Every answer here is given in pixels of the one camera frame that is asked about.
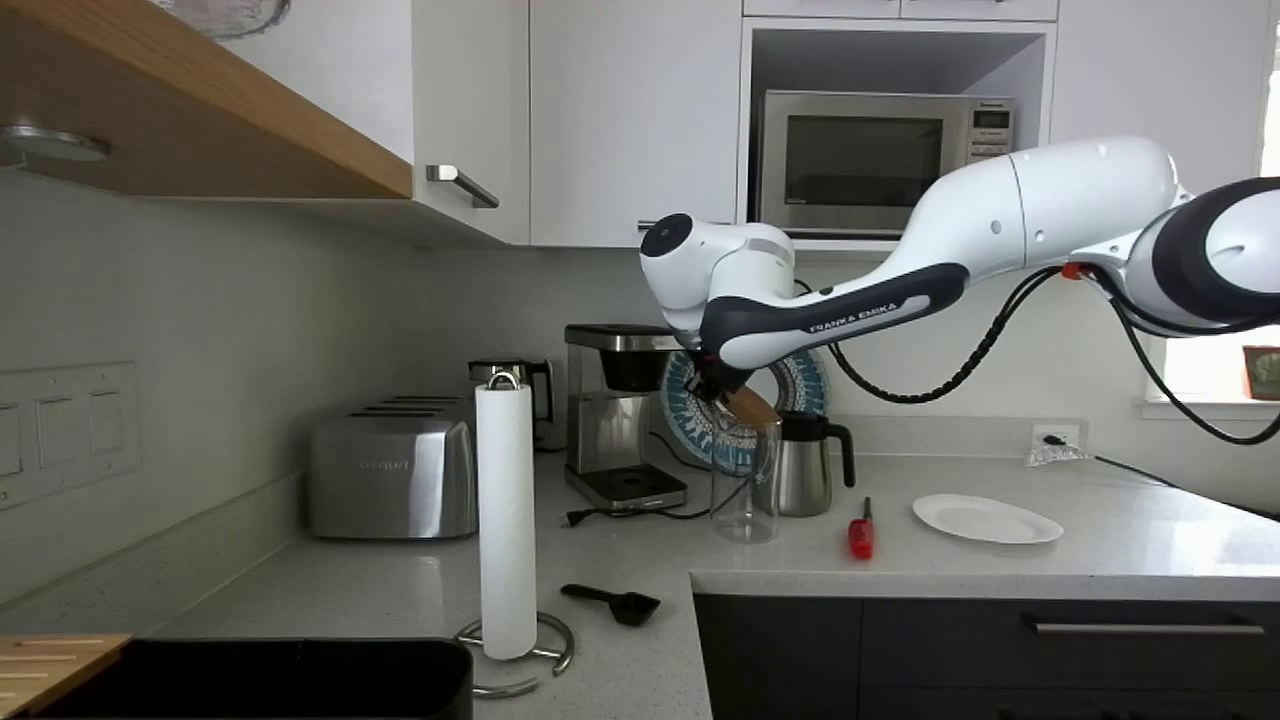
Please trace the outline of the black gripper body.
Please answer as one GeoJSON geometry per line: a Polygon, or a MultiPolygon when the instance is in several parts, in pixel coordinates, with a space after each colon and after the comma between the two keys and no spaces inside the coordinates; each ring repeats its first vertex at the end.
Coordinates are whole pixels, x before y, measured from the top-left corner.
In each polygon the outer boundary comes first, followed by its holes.
{"type": "Polygon", "coordinates": [[[741,392],[745,392],[745,372],[722,365],[712,353],[692,353],[692,369],[697,369],[692,392],[697,392],[700,400],[715,400],[715,405],[724,405],[734,417],[745,412],[745,400],[741,400],[741,392]]]}

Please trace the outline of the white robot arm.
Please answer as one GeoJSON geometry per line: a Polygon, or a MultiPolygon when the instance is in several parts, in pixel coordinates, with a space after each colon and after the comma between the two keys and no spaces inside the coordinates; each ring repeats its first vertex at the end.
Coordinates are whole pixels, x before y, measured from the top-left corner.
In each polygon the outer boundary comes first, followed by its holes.
{"type": "Polygon", "coordinates": [[[1280,186],[1251,174],[1187,191],[1143,136],[1039,145],[941,174],[883,262],[821,290],[795,290],[795,248],[771,225],[674,211],[642,240],[648,290],[707,396],[806,347],[931,314],[986,275],[1060,262],[1159,337],[1278,322],[1280,186]]]}

